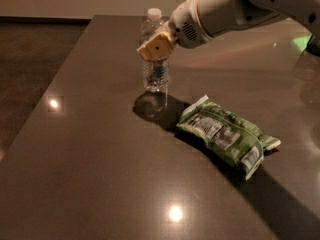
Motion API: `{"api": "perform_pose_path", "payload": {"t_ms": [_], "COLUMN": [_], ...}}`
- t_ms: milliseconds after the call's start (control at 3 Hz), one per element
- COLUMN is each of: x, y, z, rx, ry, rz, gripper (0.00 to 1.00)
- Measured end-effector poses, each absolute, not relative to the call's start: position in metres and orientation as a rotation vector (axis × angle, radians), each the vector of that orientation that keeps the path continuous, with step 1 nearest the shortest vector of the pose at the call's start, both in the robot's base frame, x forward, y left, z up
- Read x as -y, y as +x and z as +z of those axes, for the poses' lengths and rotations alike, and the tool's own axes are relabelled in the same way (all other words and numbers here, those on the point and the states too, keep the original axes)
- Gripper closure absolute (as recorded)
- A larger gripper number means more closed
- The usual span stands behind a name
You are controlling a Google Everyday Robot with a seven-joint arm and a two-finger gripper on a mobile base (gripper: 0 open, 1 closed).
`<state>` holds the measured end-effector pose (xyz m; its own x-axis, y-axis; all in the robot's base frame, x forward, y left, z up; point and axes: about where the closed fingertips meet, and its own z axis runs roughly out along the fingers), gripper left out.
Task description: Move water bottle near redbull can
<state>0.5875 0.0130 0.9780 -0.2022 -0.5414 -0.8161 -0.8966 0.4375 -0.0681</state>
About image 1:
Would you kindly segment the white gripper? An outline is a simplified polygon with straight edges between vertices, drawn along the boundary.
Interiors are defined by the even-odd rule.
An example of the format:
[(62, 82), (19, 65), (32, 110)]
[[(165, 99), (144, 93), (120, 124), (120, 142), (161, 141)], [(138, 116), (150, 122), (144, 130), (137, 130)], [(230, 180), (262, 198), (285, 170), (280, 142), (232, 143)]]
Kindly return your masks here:
[[(204, 30), (198, 15), (198, 0), (186, 0), (172, 13), (169, 29), (177, 38), (177, 43), (187, 49), (194, 49), (212, 40)], [(175, 47), (175, 41), (168, 32), (159, 32), (137, 49), (146, 61), (169, 56)]]

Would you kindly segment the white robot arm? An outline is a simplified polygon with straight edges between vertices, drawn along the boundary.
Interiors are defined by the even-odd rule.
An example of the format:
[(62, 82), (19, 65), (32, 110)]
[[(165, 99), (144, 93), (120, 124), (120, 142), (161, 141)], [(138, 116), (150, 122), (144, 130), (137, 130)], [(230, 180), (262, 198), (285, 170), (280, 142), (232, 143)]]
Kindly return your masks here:
[(137, 52), (147, 61), (156, 60), (170, 55), (177, 45), (193, 49), (224, 33), (286, 18), (320, 39), (320, 0), (186, 0)]

